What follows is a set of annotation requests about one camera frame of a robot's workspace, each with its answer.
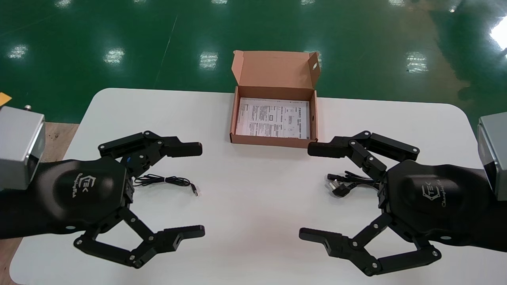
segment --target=green floor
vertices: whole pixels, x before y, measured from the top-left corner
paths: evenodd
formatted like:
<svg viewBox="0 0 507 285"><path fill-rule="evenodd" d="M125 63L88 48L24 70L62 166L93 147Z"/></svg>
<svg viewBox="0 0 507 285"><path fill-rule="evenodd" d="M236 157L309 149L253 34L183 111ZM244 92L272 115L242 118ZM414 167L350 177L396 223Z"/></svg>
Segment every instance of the green floor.
<svg viewBox="0 0 507 285"><path fill-rule="evenodd" d="M319 51L321 97L450 103L476 125L507 111L506 15L506 0L3 0L0 90L78 123L104 88L233 92L233 50Z"/></svg>

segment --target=black cable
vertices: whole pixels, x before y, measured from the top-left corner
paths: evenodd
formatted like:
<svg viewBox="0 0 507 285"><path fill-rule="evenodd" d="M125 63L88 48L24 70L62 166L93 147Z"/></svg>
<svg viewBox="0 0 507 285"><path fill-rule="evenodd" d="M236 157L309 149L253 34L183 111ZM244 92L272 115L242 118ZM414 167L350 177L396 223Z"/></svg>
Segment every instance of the black cable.
<svg viewBox="0 0 507 285"><path fill-rule="evenodd" d="M190 182L190 180L183 178L183 177L176 177L176 176L163 177L163 176L159 176L159 175L155 175L155 174L148 174L148 175L136 178L134 180L134 182L138 183L137 185L134 185L134 186L148 186L153 183L163 183L163 182L178 185L178 186L183 186L183 187L190 186L192 188L192 192L194 192L194 194L197 196L197 188L195 187L195 185L192 182Z"/></svg>
<svg viewBox="0 0 507 285"><path fill-rule="evenodd" d="M364 185L370 185L377 190L379 189L380 183L375 182L373 179L357 175L355 173L352 173L350 171L345 171L345 176L336 175L336 174L328 174L328 180L337 180L340 182L352 182L356 184L364 184Z"/></svg>

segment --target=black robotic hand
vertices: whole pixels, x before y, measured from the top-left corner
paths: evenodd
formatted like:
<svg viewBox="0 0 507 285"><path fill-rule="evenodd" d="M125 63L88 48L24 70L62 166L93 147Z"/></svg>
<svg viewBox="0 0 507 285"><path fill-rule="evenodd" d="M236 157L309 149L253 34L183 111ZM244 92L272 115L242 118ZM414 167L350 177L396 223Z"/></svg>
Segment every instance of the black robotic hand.
<svg viewBox="0 0 507 285"><path fill-rule="evenodd" d="M202 154L198 142L182 143L176 136L150 131L110 141L98 147L95 161L41 163L25 191L0 192L0 239L46 233L85 233L74 241L83 252L135 268L158 253L173 252L181 240L204 236L203 226L165 229L153 233L130 210L132 178L164 156ZM125 221L143 242L128 251L96 241Z"/></svg>
<svg viewBox="0 0 507 285"><path fill-rule="evenodd" d="M387 170L369 151L400 163ZM302 228L303 240L322 243L329 256L350 260L367 276L428 265L441 258L429 241L507 252L507 201L497 201L482 169L416 163L419 149L369 131L312 142L311 156L350 158L378 183L382 214L355 237ZM365 246L386 227L417 250L375 258Z"/></svg>

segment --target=box flap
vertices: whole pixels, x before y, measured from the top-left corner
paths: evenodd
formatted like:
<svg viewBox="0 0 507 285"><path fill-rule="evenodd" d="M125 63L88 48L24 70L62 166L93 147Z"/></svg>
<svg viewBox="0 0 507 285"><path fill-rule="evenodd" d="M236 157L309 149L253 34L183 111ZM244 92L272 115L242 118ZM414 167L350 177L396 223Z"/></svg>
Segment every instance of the box flap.
<svg viewBox="0 0 507 285"><path fill-rule="evenodd" d="M12 98L7 96L7 94L0 92L0 107L9 102Z"/></svg>
<svg viewBox="0 0 507 285"><path fill-rule="evenodd" d="M235 51L232 72L238 86L314 89L320 66L316 52Z"/></svg>

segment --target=open cardboard box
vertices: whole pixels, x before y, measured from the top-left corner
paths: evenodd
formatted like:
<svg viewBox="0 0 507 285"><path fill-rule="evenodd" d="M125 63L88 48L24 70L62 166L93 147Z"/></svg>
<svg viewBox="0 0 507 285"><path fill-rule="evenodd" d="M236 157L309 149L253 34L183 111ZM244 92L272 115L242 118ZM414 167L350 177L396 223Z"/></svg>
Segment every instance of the open cardboard box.
<svg viewBox="0 0 507 285"><path fill-rule="evenodd" d="M320 75L318 53L235 51L232 72L238 86L231 118L233 144L307 148L318 140L317 91ZM299 100L310 102L310 139L237 135L240 98Z"/></svg>

